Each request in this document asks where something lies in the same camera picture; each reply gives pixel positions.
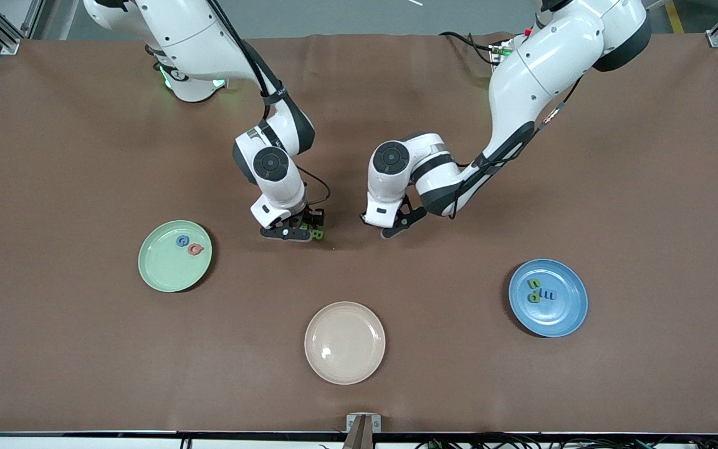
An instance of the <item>black circular joint cap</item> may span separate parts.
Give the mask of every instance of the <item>black circular joint cap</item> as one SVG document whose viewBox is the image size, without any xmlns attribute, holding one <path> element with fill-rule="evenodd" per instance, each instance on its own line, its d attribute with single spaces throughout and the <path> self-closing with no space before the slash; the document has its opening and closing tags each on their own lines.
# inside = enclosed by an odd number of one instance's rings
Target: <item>black circular joint cap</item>
<svg viewBox="0 0 718 449">
<path fill-rule="evenodd" d="M 408 150 L 401 142 L 381 144 L 373 155 L 373 167 L 380 173 L 395 175 L 408 165 Z"/>
<path fill-rule="evenodd" d="M 267 181 L 282 181 L 287 176 L 288 166 L 290 163 L 287 153 L 281 148 L 269 146 L 254 156 L 254 171 L 257 176 Z"/>
</svg>

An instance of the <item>brown table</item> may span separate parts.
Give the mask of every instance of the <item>brown table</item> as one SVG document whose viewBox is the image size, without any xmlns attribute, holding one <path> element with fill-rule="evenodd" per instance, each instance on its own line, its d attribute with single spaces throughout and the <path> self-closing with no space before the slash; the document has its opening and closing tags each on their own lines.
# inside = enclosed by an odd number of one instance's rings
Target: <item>brown table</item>
<svg viewBox="0 0 718 449">
<path fill-rule="evenodd" d="M 265 241 L 231 160 L 256 88 L 175 100 L 139 42 L 22 43 L 0 63 L 0 431 L 718 432 L 718 49 L 659 35 L 590 72 L 560 116 L 459 213 L 392 241 L 359 220 L 384 140 L 490 134 L 489 68 L 444 37 L 257 41 L 313 120 L 297 159 L 333 185 L 327 239 Z M 311 197 L 322 193 L 310 183 Z M 217 244 L 189 292 L 143 284 L 173 219 Z M 507 278 L 556 258 L 590 295 L 573 335 L 511 320 Z M 357 301 L 387 353 L 361 384 L 304 358 L 317 310 Z"/>
</svg>

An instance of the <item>gray floor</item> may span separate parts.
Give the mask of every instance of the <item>gray floor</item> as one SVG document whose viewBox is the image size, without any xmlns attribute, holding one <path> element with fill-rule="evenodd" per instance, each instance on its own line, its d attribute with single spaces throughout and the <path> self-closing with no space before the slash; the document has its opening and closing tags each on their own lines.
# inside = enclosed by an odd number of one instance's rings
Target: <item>gray floor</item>
<svg viewBox="0 0 718 449">
<path fill-rule="evenodd" d="M 533 23 L 526 0 L 221 0 L 245 38 L 310 34 L 485 34 L 519 32 Z M 687 33 L 718 20 L 718 0 L 675 0 Z M 672 33 L 666 10 L 650 12 L 654 33 Z M 43 36 L 49 39 L 131 39 L 99 28 L 79 0 L 55 0 Z"/>
</svg>

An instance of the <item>green light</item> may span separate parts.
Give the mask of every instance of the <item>green light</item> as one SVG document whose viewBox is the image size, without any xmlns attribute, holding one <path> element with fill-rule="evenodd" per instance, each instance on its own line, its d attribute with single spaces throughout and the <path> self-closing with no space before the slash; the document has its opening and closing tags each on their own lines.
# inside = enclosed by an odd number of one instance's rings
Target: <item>green light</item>
<svg viewBox="0 0 718 449">
<path fill-rule="evenodd" d="M 168 80 L 168 75 L 165 74 L 165 70 L 162 68 L 162 65 L 160 66 L 160 73 L 162 74 L 162 77 L 165 79 L 165 86 L 169 89 L 173 89 L 171 87 L 171 82 Z"/>
</svg>

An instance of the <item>beige plate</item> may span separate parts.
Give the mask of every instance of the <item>beige plate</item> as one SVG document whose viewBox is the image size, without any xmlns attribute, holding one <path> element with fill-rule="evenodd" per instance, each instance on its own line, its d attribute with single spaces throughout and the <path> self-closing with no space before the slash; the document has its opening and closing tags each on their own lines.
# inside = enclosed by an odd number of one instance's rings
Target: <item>beige plate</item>
<svg viewBox="0 0 718 449">
<path fill-rule="evenodd" d="M 307 328 L 304 350 L 314 372 L 337 385 L 358 384 L 384 358 L 386 337 L 373 311 L 351 302 L 327 305 Z"/>
</svg>

